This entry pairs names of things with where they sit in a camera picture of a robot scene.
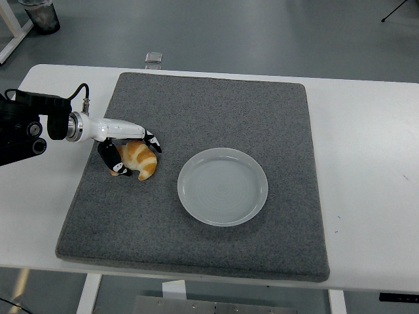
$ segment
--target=plate rim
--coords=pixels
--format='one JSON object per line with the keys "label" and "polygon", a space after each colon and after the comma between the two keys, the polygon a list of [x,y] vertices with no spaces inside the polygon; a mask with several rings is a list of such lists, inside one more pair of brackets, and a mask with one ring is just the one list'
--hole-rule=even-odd
{"label": "plate rim", "polygon": [[[224,152],[222,153],[221,156],[225,156],[225,157],[229,157],[227,152],[234,152],[235,154],[241,155],[244,158],[247,158],[248,160],[251,160],[251,163],[253,164],[252,166],[254,167],[254,169],[256,169],[256,171],[258,171],[261,174],[261,178],[263,180],[262,184],[261,184],[261,188],[263,189],[263,192],[261,192],[260,198],[261,198],[261,204],[259,206],[257,206],[257,209],[253,209],[250,213],[248,213],[245,217],[242,217],[241,219],[235,220],[233,222],[214,222],[214,221],[210,221],[210,220],[206,220],[204,218],[201,217],[197,217],[196,215],[192,214],[189,209],[187,208],[187,206],[184,203],[184,193],[183,193],[183,181],[184,178],[186,177],[185,173],[186,171],[188,171],[188,169],[190,169],[190,165],[194,163],[194,161],[196,159],[199,158],[200,155],[203,154],[209,154],[210,152],[213,151],[221,151]],[[217,226],[217,227],[231,227],[231,226],[238,226],[240,224],[243,224],[249,220],[251,220],[253,217],[255,217],[259,211],[261,211],[261,209],[263,208],[263,206],[266,203],[266,199],[268,197],[268,191],[269,191],[269,187],[268,187],[268,179],[266,178],[266,173],[264,172],[263,168],[261,167],[261,165],[250,155],[246,154],[245,152],[242,152],[241,150],[237,150],[235,148],[229,148],[229,147],[214,147],[214,148],[209,148],[206,150],[202,150],[199,153],[195,154],[194,156],[192,156],[191,158],[188,159],[188,161],[183,165],[181,171],[179,172],[179,175],[177,177],[177,195],[181,201],[181,204],[183,206],[183,208],[188,212],[188,214],[190,214],[192,217],[194,217],[196,220],[203,222],[205,224],[208,224],[210,226]]]}

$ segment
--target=tripod leg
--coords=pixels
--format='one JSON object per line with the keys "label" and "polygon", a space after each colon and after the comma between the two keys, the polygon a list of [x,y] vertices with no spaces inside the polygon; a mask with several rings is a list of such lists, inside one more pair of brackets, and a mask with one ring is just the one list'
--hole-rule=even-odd
{"label": "tripod leg", "polygon": [[405,2],[406,2],[407,0],[404,0],[403,2],[402,2],[402,4],[401,5],[399,5],[397,8],[395,8],[394,10],[392,10],[392,12],[389,14],[389,15],[387,15],[385,18],[383,18],[382,20],[381,20],[381,22],[385,22],[386,21],[386,18],[388,18],[390,15],[392,15],[399,7],[401,7],[402,5],[404,5],[405,4]]}

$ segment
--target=white furniture leg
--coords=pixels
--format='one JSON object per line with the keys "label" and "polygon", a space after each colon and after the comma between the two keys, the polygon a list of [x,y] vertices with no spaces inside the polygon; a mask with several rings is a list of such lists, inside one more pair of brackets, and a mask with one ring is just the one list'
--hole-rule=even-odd
{"label": "white furniture leg", "polygon": [[7,27],[12,32],[14,38],[0,52],[0,64],[3,64],[12,51],[19,45],[23,38],[29,33],[33,27],[32,21],[29,20],[24,27],[20,27],[19,21],[16,19],[7,0],[0,0],[0,15],[6,22]]}
{"label": "white furniture leg", "polygon": [[92,314],[102,275],[88,273],[76,314]]}
{"label": "white furniture leg", "polygon": [[346,314],[345,297],[342,290],[329,290],[331,314]]}

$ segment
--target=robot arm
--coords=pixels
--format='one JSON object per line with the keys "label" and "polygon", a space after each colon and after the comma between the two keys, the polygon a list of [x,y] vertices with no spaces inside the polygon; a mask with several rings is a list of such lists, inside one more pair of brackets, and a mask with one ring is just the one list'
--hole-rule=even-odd
{"label": "robot arm", "polygon": [[[86,88],[82,112],[71,112],[71,100]],[[88,86],[81,84],[69,98],[14,90],[15,100],[0,94],[0,166],[31,158],[46,150],[46,141],[39,136],[43,127],[39,115],[48,116],[47,130],[51,139],[82,142],[95,139],[98,151],[107,166],[119,173],[129,171],[123,166],[112,139],[141,139],[161,152],[156,137],[142,126],[113,119],[88,116]]]}

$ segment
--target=white table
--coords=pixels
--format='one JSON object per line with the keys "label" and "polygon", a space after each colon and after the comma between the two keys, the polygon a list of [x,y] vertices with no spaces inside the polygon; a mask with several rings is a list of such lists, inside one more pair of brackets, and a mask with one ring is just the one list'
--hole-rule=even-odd
{"label": "white table", "polygon": [[[0,167],[0,266],[285,287],[419,292],[419,85],[38,65],[30,70],[20,89],[69,97],[86,82],[90,87],[90,116],[102,117],[119,74],[126,71],[305,85],[330,278],[323,283],[233,279],[105,268],[56,258],[58,235],[93,140],[52,141],[46,133],[46,117],[41,119],[43,138],[48,142],[46,152]],[[74,111],[81,110],[83,94],[73,100]]]}

